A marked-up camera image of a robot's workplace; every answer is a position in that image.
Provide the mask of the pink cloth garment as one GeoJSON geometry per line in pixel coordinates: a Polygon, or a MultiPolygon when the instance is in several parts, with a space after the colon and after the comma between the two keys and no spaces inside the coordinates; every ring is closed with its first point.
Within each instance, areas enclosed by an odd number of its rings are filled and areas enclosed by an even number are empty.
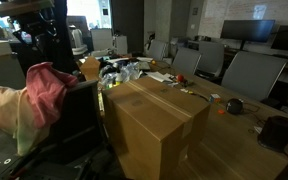
{"type": "Polygon", "coordinates": [[[29,68],[26,88],[37,128],[52,125],[60,118],[67,90],[77,83],[75,76],[54,69],[51,62],[29,68]]]}

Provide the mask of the peach cloth garment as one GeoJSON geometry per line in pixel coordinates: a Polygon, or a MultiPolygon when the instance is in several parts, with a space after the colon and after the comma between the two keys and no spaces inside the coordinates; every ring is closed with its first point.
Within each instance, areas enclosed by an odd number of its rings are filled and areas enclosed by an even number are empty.
{"type": "Polygon", "coordinates": [[[27,89],[0,86],[0,129],[17,143],[17,154],[24,156],[45,140],[50,128],[36,128],[27,89]]]}

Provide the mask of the large cardboard box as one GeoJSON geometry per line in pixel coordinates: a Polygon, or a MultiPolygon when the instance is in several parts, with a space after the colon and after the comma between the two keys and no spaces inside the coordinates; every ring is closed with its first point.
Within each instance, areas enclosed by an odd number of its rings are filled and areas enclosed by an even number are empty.
{"type": "Polygon", "coordinates": [[[125,175],[171,180],[202,140],[210,104],[145,77],[102,92],[104,125],[125,175]]]}

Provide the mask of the grey chair far left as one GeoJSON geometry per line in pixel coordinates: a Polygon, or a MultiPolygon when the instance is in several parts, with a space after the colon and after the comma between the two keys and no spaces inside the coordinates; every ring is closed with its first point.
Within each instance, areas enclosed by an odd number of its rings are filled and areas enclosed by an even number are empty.
{"type": "Polygon", "coordinates": [[[154,60],[163,60],[167,56],[167,48],[166,42],[153,40],[148,50],[148,56],[154,60]]]}

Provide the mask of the grey chair across table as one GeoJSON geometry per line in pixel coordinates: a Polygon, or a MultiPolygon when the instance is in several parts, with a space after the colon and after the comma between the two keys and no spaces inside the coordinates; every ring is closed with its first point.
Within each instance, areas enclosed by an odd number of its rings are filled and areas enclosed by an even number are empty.
{"type": "Polygon", "coordinates": [[[172,63],[173,67],[181,72],[194,75],[197,69],[201,53],[189,48],[180,48],[172,63]]]}
{"type": "Polygon", "coordinates": [[[240,51],[224,73],[221,85],[257,101],[266,99],[280,74],[286,59],[240,51]]]}

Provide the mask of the small open cardboard box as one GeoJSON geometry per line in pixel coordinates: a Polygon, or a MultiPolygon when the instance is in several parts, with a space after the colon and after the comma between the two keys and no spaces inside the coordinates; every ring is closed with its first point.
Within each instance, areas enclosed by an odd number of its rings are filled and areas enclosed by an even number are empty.
{"type": "Polygon", "coordinates": [[[96,58],[89,56],[80,66],[80,70],[87,80],[98,80],[99,66],[100,62],[96,58]]]}

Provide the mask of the grey office chair near robot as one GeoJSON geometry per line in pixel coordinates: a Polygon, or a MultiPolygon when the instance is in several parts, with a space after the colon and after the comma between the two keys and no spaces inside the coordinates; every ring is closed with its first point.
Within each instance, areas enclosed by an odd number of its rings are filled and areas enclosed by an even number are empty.
{"type": "Polygon", "coordinates": [[[82,156],[102,141],[97,82],[85,81],[71,88],[64,98],[61,117],[50,128],[49,136],[28,155],[11,159],[0,169],[0,180],[20,177],[30,166],[44,159],[69,162],[82,156]]]}

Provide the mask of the stack of white papers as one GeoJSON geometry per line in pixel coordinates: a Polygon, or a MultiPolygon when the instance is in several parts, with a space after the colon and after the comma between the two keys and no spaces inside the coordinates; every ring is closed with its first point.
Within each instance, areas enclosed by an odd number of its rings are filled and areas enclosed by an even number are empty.
{"type": "Polygon", "coordinates": [[[175,77],[168,73],[162,74],[156,71],[156,72],[147,72],[147,75],[159,82],[174,82],[175,81],[175,77]]]}

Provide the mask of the white spray bottle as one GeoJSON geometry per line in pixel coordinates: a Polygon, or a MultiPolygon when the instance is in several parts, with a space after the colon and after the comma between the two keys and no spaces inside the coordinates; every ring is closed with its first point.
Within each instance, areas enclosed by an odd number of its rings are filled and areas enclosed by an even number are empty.
{"type": "Polygon", "coordinates": [[[123,77],[121,72],[116,73],[116,78],[115,78],[115,85],[120,85],[123,83],[123,77]]]}

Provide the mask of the clear plastic bag pile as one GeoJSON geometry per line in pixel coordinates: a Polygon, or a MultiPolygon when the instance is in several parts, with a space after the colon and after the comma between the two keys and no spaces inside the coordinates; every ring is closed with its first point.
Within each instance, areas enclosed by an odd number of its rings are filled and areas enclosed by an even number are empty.
{"type": "Polygon", "coordinates": [[[112,88],[115,85],[116,73],[121,72],[123,83],[130,80],[139,79],[142,71],[138,68],[137,63],[128,63],[126,65],[114,63],[106,65],[99,72],[100,84],[105,88],[112,88]]]}

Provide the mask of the red ball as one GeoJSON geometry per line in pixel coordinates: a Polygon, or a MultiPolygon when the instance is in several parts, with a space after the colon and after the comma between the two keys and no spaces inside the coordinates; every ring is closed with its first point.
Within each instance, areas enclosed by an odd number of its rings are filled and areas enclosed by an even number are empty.
{"type": "Polygon", "coordinates": [[[177,82],[184,82],[185,78],[184,78],[183,75],[178,74],[178,75],[176,76],[176,80],[177,80],[177,82]]]}

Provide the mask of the rubiks cube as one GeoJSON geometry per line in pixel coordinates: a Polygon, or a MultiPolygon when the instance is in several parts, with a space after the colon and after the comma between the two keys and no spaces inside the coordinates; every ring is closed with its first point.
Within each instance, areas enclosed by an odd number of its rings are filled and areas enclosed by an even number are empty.
{"type": "Polygon", "coordinates": [[[211,94],[209,101],[212,103],[219,103],[221,101],[221,97],[218,94],[211,94]]]}

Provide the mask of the black round speaker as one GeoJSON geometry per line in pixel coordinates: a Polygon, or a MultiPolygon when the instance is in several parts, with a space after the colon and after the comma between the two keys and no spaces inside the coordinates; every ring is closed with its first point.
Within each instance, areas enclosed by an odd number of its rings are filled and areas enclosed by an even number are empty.
{"type": "Polygon", "coordinates": [[[226,104],[226,111],[230,114],[241,114],[243,112],[243,102],[240,99],[232,98],[226,104]]]}

